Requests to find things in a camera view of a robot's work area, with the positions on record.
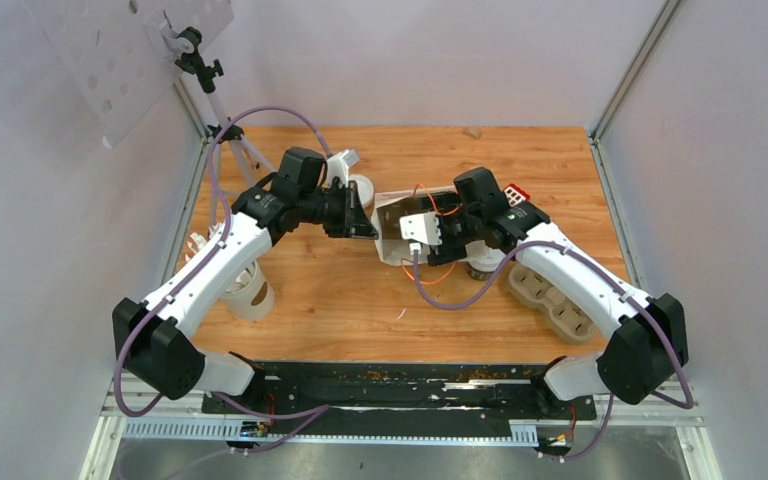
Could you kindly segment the paper bag with orange handles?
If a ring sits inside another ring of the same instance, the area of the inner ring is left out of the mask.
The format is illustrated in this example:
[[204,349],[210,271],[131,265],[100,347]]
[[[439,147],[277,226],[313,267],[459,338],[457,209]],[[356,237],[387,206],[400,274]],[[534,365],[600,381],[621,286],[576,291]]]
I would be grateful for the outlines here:
[[379,233],[374,241],[379,260],[385,265],[400,267],[413,281],[412,254],[409,241],[402,238],[400,218],[429,211],[449,215],[457,209],[453,187],[426,188],[418,184],[407,190],[376,193],[372,223]]

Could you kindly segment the white coffee lid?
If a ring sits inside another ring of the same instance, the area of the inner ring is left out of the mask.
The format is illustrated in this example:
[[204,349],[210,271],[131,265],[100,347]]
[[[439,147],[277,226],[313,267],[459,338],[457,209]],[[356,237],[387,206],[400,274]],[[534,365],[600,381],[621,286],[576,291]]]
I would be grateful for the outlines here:
[[483,241],[467,245],[467,264],[479,272],[494,271],[505,258],[502,250],[487,246]]

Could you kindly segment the dark coffee cup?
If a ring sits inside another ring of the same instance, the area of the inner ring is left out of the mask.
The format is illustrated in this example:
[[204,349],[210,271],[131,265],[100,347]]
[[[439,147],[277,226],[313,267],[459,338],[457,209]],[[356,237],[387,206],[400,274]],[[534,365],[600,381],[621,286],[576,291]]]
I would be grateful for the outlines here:
[[490,269],[478,268],[468,263],[466,271],[468,276],[473,280],[487,281],[494,274],[495,268],[490,268]]

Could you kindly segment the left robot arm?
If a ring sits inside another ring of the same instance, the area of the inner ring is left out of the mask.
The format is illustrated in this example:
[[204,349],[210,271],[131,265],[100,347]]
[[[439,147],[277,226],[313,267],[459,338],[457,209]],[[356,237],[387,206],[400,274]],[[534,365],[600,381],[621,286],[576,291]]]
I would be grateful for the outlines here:
[[192,390],[221,392],[239,411],[258,411],[267,389],[252,363],[200,350],[191,338],[236,277],[300,225],[319,225],[331,238],[377,238],[349,177],[358,160],[353,149],[330,158],[302,147],[286,150],[278,171],[239,195],[218,232],[170,280],[142,300],[124,298],[114,307],[114,376],[128,371],[170,400]]

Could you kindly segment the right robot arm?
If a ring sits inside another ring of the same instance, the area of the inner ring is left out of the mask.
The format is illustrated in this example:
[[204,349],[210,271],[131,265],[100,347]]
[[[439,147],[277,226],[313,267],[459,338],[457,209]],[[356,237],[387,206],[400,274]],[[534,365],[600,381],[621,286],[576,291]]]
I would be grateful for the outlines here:
[[430,305],[450,311],[477,302],[511,261],[555,289],[566,304],[588,318],[608,343],[600,353],[563,357],[550,363],[531,390],[531,403],[544,417],[556,417],[582,396],[612,394],[637,405],[653,395],[684,409],[695,400],[684,370],[689,360],[684,307],[674,296],[659,297],[621,280],[562,232],[527,197],[510,197],[491,170],[478,167],[454,180],[444,195],[452,210],[430,210],[402,219],[412,269],[461,260],[468,244],[480,241],[503,252],[501,262],[470,299],[447,305],[417,288]]

